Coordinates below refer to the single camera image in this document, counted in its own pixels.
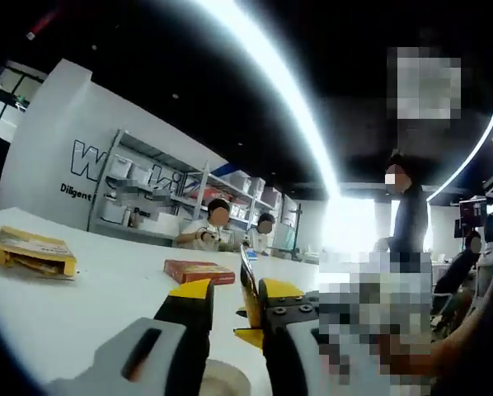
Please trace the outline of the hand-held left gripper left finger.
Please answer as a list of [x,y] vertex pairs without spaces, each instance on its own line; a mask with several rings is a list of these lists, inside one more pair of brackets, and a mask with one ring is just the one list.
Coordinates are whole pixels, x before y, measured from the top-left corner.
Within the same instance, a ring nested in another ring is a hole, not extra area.
[[214,282],[184,283],[152,318],[139,318],[99,346],[92,365],[49,383],[50,395],[196,395],[209,357]]

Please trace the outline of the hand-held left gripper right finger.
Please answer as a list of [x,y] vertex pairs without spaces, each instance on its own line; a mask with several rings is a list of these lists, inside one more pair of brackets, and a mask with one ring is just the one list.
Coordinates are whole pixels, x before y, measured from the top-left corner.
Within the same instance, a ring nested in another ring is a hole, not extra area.
[[262,351],[273,395],[319,394],[318,314],[296,286],[259,281]]

